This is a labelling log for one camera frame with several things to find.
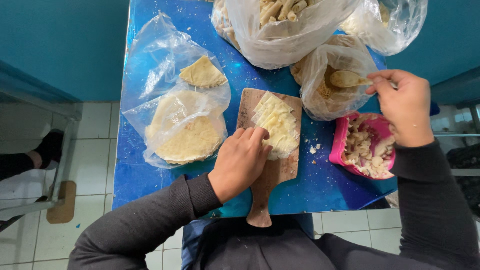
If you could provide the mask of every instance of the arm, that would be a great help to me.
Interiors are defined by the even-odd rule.
[[[392,124],[402,220],[400,255],[444,269],[478,267],[475,224],[430,128],[427,80],[399,70],[368,76],[384,116]],[[387,80],[398,84],[394,90]]]
[[[400,255],[448,269],[479,266],[477,231],[438,141],[396,147]]]
[[[145,254],[220,206],[206,173],[189,181],[181,176],[86,228],[70,253],[68,269],[146,269]]]
[[[146,269],[147,253],[258,178],[272,149],[262,147],[268,138],[268,131],[260,127],[238,129],[223,143],[209,174],[188,181],[181,176],[170,186],[107,213],[80,235],[68,269]]]

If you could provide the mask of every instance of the person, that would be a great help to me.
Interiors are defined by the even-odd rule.
[[[52,129],[34,150],[26,153],[0,154],[0,181],[32,169],[46,169],[60,161],[63,131]]]
[[[430,88],[400,70],[368,76],[396,139],[391,172],[398,176],[402,221],[400,255],[350,243],[333,234],[311,239],[291,215],[272,216],[256,228],[245,218],[219,219],[203,229],[184,269],[478,269],[472,215],[430,129]],[[394,90],[387,80],[398,83]],[[214,169],[183,176],[150,195],[119,207],[85,229],[70,253],[68,269],[147,269],[145,255],[181,226],[248,188],[262,172],[271,147],[265,129],[238,129],[218,152]]]

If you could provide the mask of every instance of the person's left hand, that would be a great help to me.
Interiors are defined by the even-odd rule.
[[[218,151],[214,169],[208,174],[220,203],[247,189],[262,173],[272,146],[262,146],[270,137],[264,128],[239,128]]]

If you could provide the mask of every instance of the blue table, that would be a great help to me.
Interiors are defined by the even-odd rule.
[[[130,47],[141,27],[161,10],[172,18],[178,30],[188,33],[193,41],[213,52],[225,65],[223,70],[231,87],[230,105],[224,112],[227,131],[231,135],[235,131],[240,96],[245,87],[296,97],[299,96],[300,87],[288,68],[264,70],[254,67],[235,48],[218,37],[209,18],[212,5],[211,1],[204,0],[132,0],[127,47]],[[384,57],[370,52],[377,67],[385,69]],[[379,112],[377,98],[371,98],[359,111]],[[335,121],[312,121],[305,112],[302,113],[298,176],[273,190],[269,201],[271,214],[359,209],[397,189],[396,178],[372,181],[353,175],[328,161],[334,131]],[[312,144],[322,145],[314,155],[309,152]],[[172,170],[153,167],[143,159],[142,152],[145,149],[143,139],[120,114],[113,209],[170,185],[182,174],[193,178],[213,169],[214,161],[194,162]],[[246,216],[251,203],[252,194],[248,189],[205,217]]]

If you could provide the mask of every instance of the black sweater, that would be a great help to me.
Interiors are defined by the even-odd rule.
[[[202,235],[193,269],[480,269],[475,224],[437,141],[396,146],[402,239],[400,255],[332,234],[311,240],[288,215],[255,228],[221,219]],[[220,207],[206,174],[175,180],[115,209],[85,229],[68,269],[147,269],[152,252],[181,226]]]

